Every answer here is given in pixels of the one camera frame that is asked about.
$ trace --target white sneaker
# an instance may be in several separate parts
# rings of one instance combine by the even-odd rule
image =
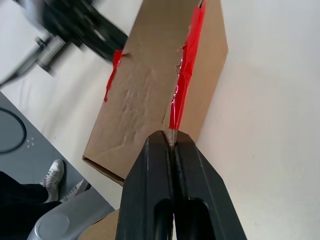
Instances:
[[[73,199],[73,198],[77,195],[78,190],[79,190],[81,184],[83,183],[83,181],[84,181],[84,180],[82,180],[82,181],[79,182],[77,185],[75,185],[75,186],[72,188],[72,190],[68,193],[68,195],[64,196],[64,197],[60,200],[60,202],[64,203],[64,202],[66,202],[66,201],[68,201],[68,200],[70,200],[70,199]]]
[[[50,203],[52,201],[58,201],[59,199],[59,183],[64,176],[65,165],[60,159],[54,160],[49,172],[43,180],[41,180],[40,185],[46,188],[48,191],[48,199],[45,203]]]

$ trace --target black pants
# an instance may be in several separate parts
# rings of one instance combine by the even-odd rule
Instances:
[[[47,199],[40,184],[20,184],[0,171],[0,240],[27,239],[37,220],[61,204]]]

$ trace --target red tape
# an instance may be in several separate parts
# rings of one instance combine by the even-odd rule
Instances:
[[[206,2],[203,1],[201,7],[194,9],[189,34],[183,46],[183,55],[181,67],[178,73],[177,86],[171,102],[170,124],[169,128],[178,130],[180,127],[188,86],[192,77],[198,44],[201,34],[201,28],[206,11]]]
[[[106,84],[106,91],[105,91],[105,96],[104,96],[104,99],[103,101],[106,103],[108,98],[107,98],[107,94],[111,88],[111,84],[112,84],[112,81],[114,80],[115,78],[115,75],[117,73],[117,67],[119,66],[120,62],[121,62],[121,57],[122,57],[122,50],[116,50],[114,52],[114,56],[113,56],[113,60],[112,60],[112,64],[113,64],[113,71],[111,73],[111,76],[109,78],[109,81],[108,83]]]

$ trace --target gray plastic part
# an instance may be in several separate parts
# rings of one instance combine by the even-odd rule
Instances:
[[[43,215],[27,240],[77,240],[87,227],[113,211],[92,187]]]

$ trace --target torn cardboard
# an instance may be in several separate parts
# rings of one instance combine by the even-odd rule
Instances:
[[[118,218],[119,209],[89,226],[78,240],[115,240]]]
[[[228,51],[220,0],[206,0],[180,130],[197,141]],[[144,0],[83,160],[122,184],[150,134],[169,125],[177,65],[199,0]]]

